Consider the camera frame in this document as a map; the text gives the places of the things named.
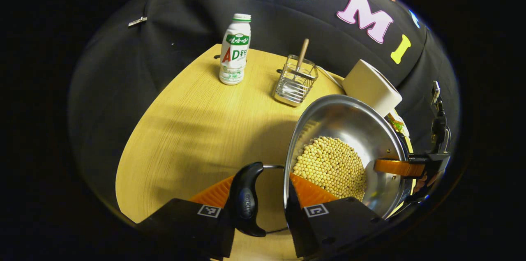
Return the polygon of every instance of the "white plastic bottle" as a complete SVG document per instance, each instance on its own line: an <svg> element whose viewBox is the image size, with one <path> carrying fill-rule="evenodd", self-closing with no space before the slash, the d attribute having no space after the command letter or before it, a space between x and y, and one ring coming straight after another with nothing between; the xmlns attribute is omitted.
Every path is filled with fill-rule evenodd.
<svg viewBox="0 0 526 261"><path fill-rule="evenodd" d="M219 79L235 85L245 76L248 47L250 46L250 14L234 14L221 46Z"/></svg>

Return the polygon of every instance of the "metal clip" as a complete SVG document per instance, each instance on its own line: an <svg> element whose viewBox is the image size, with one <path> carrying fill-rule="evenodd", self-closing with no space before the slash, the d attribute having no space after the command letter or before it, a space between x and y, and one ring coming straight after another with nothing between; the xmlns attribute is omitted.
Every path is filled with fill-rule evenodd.
<svg viewBox="0 0 526 261"><path fill-rule="evenodd" d="M433 81L433 87L431 88L431 104L435 105L440 96L440 86L438 86L438 81Z"/></svg>
<svg viewBox="0 0 526 261"><path fill-rule="evenodd" d="M141 17L140 19L136 19L135 21L132 21L131 23L128 23L128 27L131 27L132 25L137 25L138 23L142 23L143 21L146 21L147 17Z"/></svg>

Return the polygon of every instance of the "bowl rim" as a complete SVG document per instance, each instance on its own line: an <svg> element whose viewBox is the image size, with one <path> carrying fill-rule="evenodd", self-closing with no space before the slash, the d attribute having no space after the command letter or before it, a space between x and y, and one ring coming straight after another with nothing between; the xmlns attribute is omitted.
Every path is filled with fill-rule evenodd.
<svg viewBox="0 0 526 261"><path fill-rule="evenodd" d="M329 105L333 105L333 104L344 104L344 105L348 105L348 106L358 107L359 109L365 111L374 120L376 120L382 126L382 128L384 128L385 132L389 135L389 137L393 141L395 141L394 146L396 148L395 149L396 150L396 154L398 154L399 159L400 160L408 160L408 157L404 153L401 141L398 138L398 136L396 135L395 130L389 125L389 123L383 117L381 117L381 115L378 112L376 112L376 110L374 110L372 107L370 107L369 105L365 104L364 102L362 102L362 101L360 101L360 100L358 100L356 98L347 96L347 95L327 95L327 96L323 96L323 97L315 100L314 102L312 102L309 105L309 107L307 107L307 109L305 109L305 111L301 114L300 118L298 119L298 121L297 121L297 123L295 125L294 131L293 131L293 135L291 136L291 142L289 143L289 148L288 148L288 152L287 152L287 159L285 161L285 166L284 166L284 185L283 185L284 209L287 209L287 201L288 201L288 198L289 198L289 180L290 180L289 173L290 173L291 161L292 161L292 156L293 156L293 152L294 152L295 143L296 143L296 141L297 141L297 139L299 137L299 134L303 130L303 128L305 126L304 124L306 123L306 120L308 119L308 117L310 117L312 114L314 114L317 110L319 110L319 109L321 109L323 107L329 106ZM404 183L404 180L400 180L400 186L402 186L403 183ZM396 202L392 203L390 210L392 210L393 207L396 207L396 205L398 205L398 203L400 201L400 197L401 197L401 194L399 194L396 197L396 200L395 200Z"/></svg>

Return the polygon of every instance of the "black handle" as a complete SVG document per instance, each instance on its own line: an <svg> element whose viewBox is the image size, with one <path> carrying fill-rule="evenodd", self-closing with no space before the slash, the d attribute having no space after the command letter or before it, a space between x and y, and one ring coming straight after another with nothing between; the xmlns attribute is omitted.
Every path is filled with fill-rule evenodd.
<svg viewBox="0 0 526 261"><path fill-rule="evenodd" d="M267 235L265 230L256 224L258 214L256 179L262 171L261 162L254 162L240 169L232 180L227 200L234 227L242 233L258 237Z"/></svg>
<svg viewBox="0 0 526 261"><path fill-rule="evenodd" d="M450 153L447 151L442 151L440 153L430 153L427 152L425 155L412 155L409 157L409 160L422 160L426 164L424 169L427 172L427 179L425 185L420 188L418 192L415 192L413 195L408 196L407 202L420 202L425 200L428 195L430 195L434 190L434 185L440 182L442 175L444 175L445 168L449 163ZM427 186L432 178L436 175L436 179L431 186Z"/></svg>

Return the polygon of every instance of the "black cloth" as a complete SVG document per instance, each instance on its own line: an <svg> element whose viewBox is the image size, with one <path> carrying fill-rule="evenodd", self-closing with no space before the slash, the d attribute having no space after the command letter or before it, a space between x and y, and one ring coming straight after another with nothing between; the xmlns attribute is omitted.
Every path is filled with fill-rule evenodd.
<svg viewBox="0 0 526 261"><path fill-rule="evenodd" d="M436 36L420 28L398 0L368 0L371 13L393 19L384 42L339 19L349 0L132 0L94 35L79 60L69 91L68 124L79 168L105 203L118 208L115 175L135 125L173 78L222 35L234 13L252 15L250 48L288 55L310 39L306 58L342 77L358 59L375 66L404 98L397 107L415 150L428 149L432 111L425 100L438 80L454 136L460 98L454 72ZM145 23L128 27L141 16ZM400 64L390 54L402 34L411 47Z"/></svg>

